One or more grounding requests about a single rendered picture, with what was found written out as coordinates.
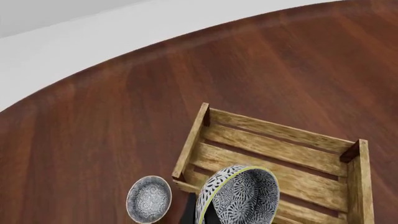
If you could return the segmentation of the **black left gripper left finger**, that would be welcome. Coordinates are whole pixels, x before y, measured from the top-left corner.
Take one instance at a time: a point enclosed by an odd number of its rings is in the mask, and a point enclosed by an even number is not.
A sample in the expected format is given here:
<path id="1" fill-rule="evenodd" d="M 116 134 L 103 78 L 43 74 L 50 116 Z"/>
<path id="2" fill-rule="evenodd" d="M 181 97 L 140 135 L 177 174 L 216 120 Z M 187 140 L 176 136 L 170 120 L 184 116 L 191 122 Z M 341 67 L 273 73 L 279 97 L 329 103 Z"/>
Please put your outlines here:
<path id="1" fill-rule="evenodd" d="M 179 224 L 195 224 L 196 194 L 189 193 L 185 210 L 180 218 Z"/>

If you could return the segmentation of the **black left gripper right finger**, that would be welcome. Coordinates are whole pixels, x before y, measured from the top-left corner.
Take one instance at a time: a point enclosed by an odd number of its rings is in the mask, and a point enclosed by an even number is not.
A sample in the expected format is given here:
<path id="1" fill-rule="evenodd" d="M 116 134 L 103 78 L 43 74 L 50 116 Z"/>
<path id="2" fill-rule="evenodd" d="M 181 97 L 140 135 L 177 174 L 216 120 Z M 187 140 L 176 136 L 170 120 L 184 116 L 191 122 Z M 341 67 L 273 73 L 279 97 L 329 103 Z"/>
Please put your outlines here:
<path id="1" fill-rule="evenodd" d="M 218 217 L 213 203 L 210 203 L 206 209 L 204 216 L 205 224 L 222 224 L 220 218 Z"/>

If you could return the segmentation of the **small grey patterned bowl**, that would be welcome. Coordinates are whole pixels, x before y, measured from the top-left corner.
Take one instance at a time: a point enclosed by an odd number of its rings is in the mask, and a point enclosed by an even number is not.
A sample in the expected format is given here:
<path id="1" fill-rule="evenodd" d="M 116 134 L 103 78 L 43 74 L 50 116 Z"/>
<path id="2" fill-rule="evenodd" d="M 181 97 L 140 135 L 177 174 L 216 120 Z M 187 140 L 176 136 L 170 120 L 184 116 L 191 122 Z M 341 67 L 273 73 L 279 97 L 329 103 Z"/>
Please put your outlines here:
<path id="1" fill-rule="evenodd" d="M 126 196 L 126 211 L 138 224 L 153 224 L 168 212 L 172 190 L 168 182 L 156 175 L 145 176 L 135 182 Z"/>

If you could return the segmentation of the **wooden slat tray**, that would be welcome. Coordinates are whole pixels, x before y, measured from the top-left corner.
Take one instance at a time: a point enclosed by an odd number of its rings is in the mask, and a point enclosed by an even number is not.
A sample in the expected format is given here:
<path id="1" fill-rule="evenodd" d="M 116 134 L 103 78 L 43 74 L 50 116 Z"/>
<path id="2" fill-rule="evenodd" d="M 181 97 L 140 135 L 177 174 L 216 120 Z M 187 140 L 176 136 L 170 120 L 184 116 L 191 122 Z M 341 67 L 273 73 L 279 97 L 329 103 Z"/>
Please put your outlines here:
<path id="1" fill-rule="evenodd" d="M 235 164 L 276 176 L 282 200 L 273 224 L 375 224 L 368 142 L 332 138 L 200 106 L 172 172 L 184 192 Z"/>

